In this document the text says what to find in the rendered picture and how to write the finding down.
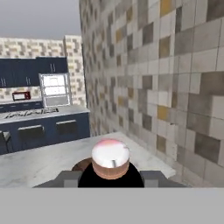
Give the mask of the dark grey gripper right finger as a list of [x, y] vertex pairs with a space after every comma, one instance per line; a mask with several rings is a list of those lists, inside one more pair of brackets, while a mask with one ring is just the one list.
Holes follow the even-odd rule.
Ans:
[[184, 185], [168, 179], [161, 171], [140, 171], [139, 172], [143, 185], [148, 188], [165, 187], [177, 188], [184, 187]]

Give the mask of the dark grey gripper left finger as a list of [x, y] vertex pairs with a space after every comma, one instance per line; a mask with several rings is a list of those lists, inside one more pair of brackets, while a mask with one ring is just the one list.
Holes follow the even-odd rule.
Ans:
[[55, 179], [49, 180], [36, 187], [39, 188], [71, 188], [77, 187], [81, 178], [81, 171], [62, 171]]

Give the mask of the brown round board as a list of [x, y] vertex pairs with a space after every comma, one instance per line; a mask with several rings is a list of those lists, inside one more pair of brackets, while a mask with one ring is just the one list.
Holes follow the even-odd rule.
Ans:
[[88, 157], [85, 158], [83, 160], [81, 160], [80, 162], [78, 162], [73, 168], [73, 171], [81, 171], [84, 172], [85, 169], [92, 163], [92, 158]]

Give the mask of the black round plate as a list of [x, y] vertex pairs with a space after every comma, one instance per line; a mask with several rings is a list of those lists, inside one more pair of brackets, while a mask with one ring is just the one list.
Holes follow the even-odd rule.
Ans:
[[106, 179], [98, 176], [93, 168], [93, 164], [89, 164], [81, 174], [78, 187], [141, 188], [144, 187], [144, 182], [139, 171], [132, 163], [129, 163], [126, 173], [116, 179]]

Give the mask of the white frosted brown cake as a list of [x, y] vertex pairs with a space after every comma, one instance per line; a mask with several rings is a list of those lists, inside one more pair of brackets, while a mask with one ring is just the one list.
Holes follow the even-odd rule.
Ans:
[[120, 140], [102, 139], [92, 149], [92, 166], [103, 179], [119, 179], [129, 169], [130, 150]]

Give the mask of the navy kitchen island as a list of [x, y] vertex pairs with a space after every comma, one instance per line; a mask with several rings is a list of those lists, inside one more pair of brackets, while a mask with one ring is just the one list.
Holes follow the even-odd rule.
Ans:
[[[82, 138], [90, 137], [89, 130], [89, 110], [79, 105], [57, 107], [58, 113], [51, 113], [46, 115], [30, 115], [25, 117], [13, 117], [4, 119], [8, 113], [0, 114], [0, 130], [9, 131], [12, 143], [12, 152], [25, 151], [21, 149], [21, 143], [18, 135], [18, 128], [42, 125], [45, 129], [45, 144], [53, 145]], [[56, 122], [66, 120], [75, 120], [78, 126], [76, 135], [60, 135], [56, 129]]]

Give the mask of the dark stool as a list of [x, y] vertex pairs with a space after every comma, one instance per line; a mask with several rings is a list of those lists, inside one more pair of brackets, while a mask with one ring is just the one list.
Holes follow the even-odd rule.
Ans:
[[12, 152], [11, 134], [0, 130], [0, 155]]
[[78, 126], [75, 120], [56, 122], [56, 129], [60, 135], [76, 135], [78, 132]]
[[22, 150], [38, 148], [46, 143], [45, 129], [42, 125], [20, 127], [17, 131]]

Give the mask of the black hob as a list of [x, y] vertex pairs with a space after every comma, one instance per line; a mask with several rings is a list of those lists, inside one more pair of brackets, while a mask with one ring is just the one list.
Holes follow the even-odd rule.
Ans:
[[58, 113], [58, 112], [59, 110], [57, 108], [40, 108], [40, 109], [32, 109], [32, 110], [25, 110], [25, 111], [15, 111], [15, 112], [8, 113], [8, 115], [6, 115], [4, 119], [9, 119], [13, 117], [46, 115], [46, 114]]

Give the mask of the navy base cupboards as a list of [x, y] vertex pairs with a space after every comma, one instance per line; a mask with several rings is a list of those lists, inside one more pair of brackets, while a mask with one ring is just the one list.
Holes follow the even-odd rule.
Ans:
[[0, 104], [0, 113], [30, 109], [42, 109], [43, 107], [44, 106], [42, 101], [18, 101], [14, 103]]

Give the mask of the red microwave oven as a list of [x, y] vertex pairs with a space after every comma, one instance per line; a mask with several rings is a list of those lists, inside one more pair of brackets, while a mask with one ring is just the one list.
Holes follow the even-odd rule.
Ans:
[[14, 92], [12, 94], [13, 101], [25, 101], [31, 99], [31, 93], [29, 91], [24, 92]]

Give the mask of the navy wall cupboards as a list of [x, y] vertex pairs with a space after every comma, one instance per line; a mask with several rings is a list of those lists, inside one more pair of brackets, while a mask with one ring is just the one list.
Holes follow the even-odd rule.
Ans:
[[0, 88], [37, 87], [40, 74], [67, 72], [66, 57], [0, 59]]

